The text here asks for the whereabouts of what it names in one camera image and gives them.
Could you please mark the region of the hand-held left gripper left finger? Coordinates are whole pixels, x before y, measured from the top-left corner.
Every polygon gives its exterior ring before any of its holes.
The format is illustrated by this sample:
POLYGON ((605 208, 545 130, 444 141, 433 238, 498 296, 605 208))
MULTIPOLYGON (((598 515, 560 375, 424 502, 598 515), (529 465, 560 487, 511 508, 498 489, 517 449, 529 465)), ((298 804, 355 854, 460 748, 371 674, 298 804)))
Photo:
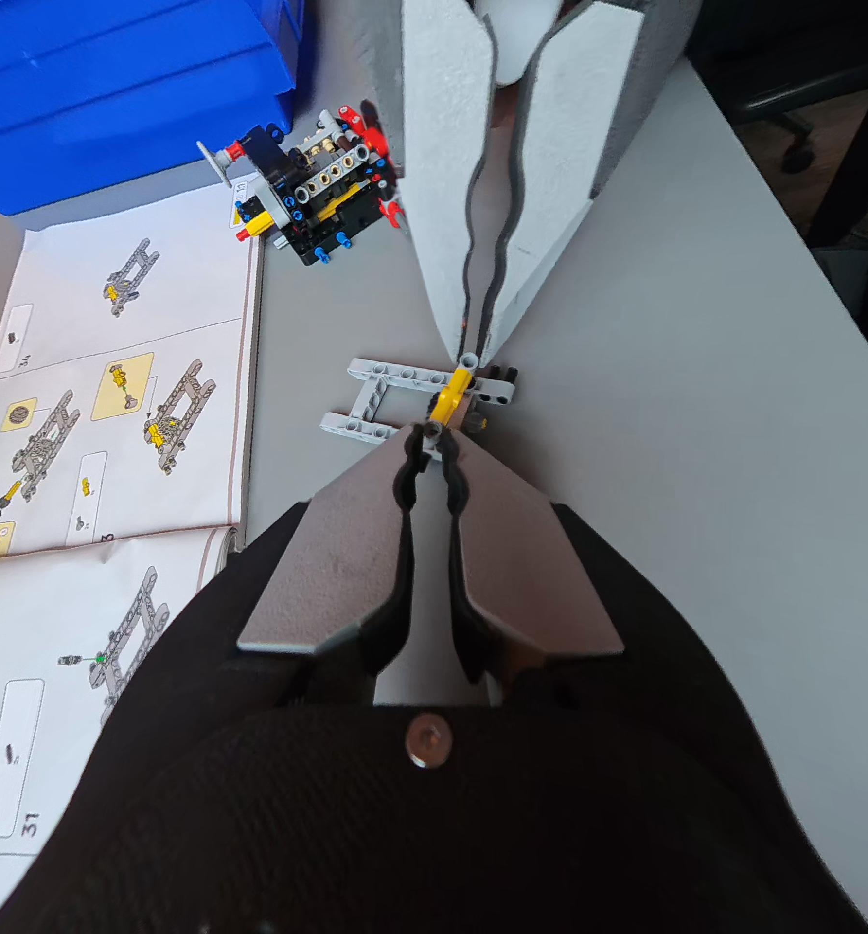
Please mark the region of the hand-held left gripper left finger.
POLYGON ((423 458, 413 423, 313 495, 239 649, 314 664, 343 656, 369 679, 391 663, 409 632, 410 512, 423 458))

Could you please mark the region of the yellow lego axle connector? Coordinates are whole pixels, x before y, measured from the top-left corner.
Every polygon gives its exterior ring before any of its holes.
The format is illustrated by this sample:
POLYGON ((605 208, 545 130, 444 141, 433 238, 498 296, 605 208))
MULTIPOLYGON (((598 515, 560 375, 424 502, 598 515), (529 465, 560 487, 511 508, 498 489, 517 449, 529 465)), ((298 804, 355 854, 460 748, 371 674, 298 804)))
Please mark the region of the yellow lego axle connector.
POLYGON ((459 430, 472 401, 478 357, 464 353, 447 385, 440 391, 425 423, 425 434, 437 438, 443 430, 459 430))

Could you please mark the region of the blue plastic bin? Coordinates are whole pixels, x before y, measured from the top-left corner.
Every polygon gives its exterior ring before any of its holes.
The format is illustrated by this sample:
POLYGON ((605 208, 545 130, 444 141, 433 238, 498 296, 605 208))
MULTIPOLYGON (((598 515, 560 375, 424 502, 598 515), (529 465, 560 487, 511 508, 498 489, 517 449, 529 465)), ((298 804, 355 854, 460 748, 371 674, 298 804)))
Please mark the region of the blue plastic bin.
POLYGON ((0 214, 292 129, 301 1, 1 1, 0 214))

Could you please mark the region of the lego car chassis assembly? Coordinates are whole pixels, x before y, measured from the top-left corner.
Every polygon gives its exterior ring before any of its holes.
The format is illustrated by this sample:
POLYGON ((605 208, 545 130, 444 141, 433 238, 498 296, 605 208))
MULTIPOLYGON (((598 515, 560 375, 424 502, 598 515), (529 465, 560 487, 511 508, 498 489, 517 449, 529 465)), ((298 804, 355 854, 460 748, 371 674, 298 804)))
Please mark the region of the lego car chassis assembly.
POLYGON ((218 151, 196 147, 233 192, 239 242, 289 247, 305 266, 330 262, 362 231, 385 219, 407 230, 397 173, 376 105, 324 109, 314 132, 285 148, 276 124, 255 125, 218 151))

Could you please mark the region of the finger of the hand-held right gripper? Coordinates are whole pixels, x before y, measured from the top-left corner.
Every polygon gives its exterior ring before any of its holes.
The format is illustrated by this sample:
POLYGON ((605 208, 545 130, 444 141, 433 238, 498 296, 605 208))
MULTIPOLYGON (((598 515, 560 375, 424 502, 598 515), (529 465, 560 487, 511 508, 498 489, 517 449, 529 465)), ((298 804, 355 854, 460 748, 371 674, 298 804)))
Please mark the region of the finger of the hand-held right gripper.
POLYGON ((510 214, 479 329, 482 363, 509 339, 591 208, 644 21, 636 6, 581 2, 531 56, 510 144, 510 214))
POLYGON ((402 2, 407 221, 450 358, 465 353, 472 194, 484 168, 496 41, 463 1, 402 2))

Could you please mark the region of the black office chair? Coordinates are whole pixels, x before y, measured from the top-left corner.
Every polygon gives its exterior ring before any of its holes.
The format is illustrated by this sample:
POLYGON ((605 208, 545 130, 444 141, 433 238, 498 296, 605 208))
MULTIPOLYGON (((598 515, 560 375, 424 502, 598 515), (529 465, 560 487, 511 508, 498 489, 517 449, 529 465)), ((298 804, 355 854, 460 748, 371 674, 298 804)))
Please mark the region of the black office chair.
MULTIPOLYGON (((686 55, 734 125, 775 123, 793 135, 783 165, 808 167, 802 108, 868 90, 868 1, 707 1, 686 55)), ((868 212, 868 109, 806 234, 831 247, 868 212)))

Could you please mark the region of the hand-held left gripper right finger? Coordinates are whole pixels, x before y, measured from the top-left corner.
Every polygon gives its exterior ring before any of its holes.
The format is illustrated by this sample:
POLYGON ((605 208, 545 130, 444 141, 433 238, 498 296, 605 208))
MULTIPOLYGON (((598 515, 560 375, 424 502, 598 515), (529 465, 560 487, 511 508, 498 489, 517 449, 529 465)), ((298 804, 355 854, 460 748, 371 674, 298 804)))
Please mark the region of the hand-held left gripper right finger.
POLYGON ((543 492, 465 435, 439 449, 451 515, 456 655, 470 683, 513 683, 550 663, 621 655, 625 645, 543 492))

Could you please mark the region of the lego instruction booklet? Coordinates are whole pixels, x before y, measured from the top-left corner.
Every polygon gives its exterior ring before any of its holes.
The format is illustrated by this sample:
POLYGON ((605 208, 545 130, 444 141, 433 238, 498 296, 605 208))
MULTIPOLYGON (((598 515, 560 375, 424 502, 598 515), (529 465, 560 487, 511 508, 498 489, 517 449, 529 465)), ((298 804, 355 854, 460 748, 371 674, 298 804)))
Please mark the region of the lego instruction booklet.
POLYGON ((261 248, 221 186, 27 233, 0 319, 0 862, 242 523, 261 248))

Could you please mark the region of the grey lego frame assembly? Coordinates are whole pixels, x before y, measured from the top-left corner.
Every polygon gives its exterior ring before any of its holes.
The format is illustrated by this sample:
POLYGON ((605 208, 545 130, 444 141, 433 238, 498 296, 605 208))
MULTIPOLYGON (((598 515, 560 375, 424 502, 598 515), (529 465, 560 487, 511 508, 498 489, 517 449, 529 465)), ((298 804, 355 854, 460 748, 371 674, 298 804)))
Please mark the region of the grey lego frame assembly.
MULTIPOLYGON (((394 437, 398 431, 397 427, 377 420, 377 414, 387 390, 397 388, 425 394, 428 397, 426 422, 440 391, 447 385, 454 371, 432 370, 388 361, 355 358, 350 362, 348 373, 362 382, 362 388, 350 412, 347 414, 325 413, 320 427, 323 431, 336 436, 378 446, 394 437)), ((519 370, 516 367, 502 368, 491 364, 486 369, 477 369, 475 386, 471 392, 472 401, 463 424, 459 430, 449 430, 465 434, 483 431, 488 420, 478 410, 478 407, 482 404, 509 405, 517 390, 518 377, 519 370)), ((431 460, 440 461, 440 436, 429 438, 425 434, 423 451, 431 460)))

